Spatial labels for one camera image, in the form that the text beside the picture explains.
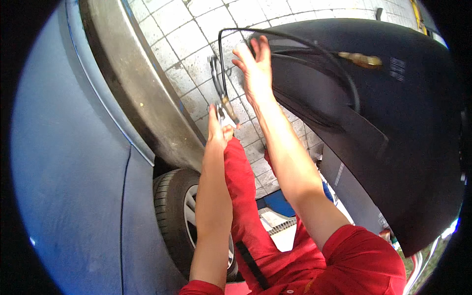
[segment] person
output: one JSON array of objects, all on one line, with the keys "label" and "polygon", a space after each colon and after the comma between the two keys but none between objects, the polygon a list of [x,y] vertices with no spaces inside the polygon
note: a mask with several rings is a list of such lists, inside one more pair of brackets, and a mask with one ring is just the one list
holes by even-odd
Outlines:
[{"label": "person", "polygon": [[318,170],[272,92],[265,36],[245,44],[233,60],[244,73],[247,100],[267,141],[269,164],[296,212],[293,249],[280,252],[259,219],[254,174],[230,126],[221,128],[210,106],[208,141],[196,197],[197,244],[190,281],[180,294],[223,294],[228,237],[252,294],[402,294],[405,267],[381,237],[358,226],[330,202]]}]

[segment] red pants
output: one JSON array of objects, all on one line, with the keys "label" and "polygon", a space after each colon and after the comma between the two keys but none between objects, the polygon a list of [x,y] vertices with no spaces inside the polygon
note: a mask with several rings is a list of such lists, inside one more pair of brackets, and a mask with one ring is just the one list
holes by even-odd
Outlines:
[{"label": "red pants", "polygon": [[[289,252],[279,251],[262,226],[255,201],[254,173],[238,139],[233,137],[228,143],[224,156],[225,179],[233,201],[233,241],[243,241],[269,285],[286,284],[307,276],[314,278],[322,273],[326,269],[325,258],[298,216],[294,246]],[[249,288],[255,293],[261,292],[262,288],[236,247],[235,252],[239,271]]]}]

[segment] wheel spoke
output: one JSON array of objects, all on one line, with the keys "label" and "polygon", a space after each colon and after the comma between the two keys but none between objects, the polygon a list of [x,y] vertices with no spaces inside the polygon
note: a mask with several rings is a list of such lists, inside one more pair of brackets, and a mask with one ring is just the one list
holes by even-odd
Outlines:
[{"label": "wheel spoke", "polygon": [[184,214],[188,222],[190,222],[194,226],[197,226],[195,222],[195,212],[187,205],[184,206]]},{"label": "wheel spoke", "polygon": [[190,192],[187,192],[185,194],[185,204],[192,209],[193,212],[195,212],[195,200],[190,194]]}]

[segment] wheel rim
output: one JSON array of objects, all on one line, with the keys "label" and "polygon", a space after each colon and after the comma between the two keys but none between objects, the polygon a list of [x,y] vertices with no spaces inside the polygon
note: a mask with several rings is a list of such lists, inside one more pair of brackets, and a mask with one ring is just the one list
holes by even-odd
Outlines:
[{"label": "wheel rim", "polygon": [[[192,246],[195,248],[196,240],[196,223],[195,223],[195,196],[197,195],[198,185],[191,186],[185,193],[184,201],[184,219],[185,227],[187,229],[188,237]],[[228,240],[228,268],[233,264],[234,261],[234,245],[233,238],[229,235]]]}]

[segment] pliers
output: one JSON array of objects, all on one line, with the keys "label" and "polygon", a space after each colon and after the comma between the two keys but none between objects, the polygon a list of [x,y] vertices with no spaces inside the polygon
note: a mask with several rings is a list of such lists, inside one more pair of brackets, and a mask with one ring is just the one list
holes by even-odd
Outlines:
[{"label": "pliers", "polygon": [[231,106],[229,102],[228,94],[224,93],[219,83],[218,72],[216,70],[216,56],[208,57],[208,62],[211,67],[211,78],[213,79],[213,84],[215,84],[216,92],[219,96],[219,101],[215,102],[218,121],[222,127],[231,125],[233,128],[236,128],[239,119],[233,110],[233,106]]}]

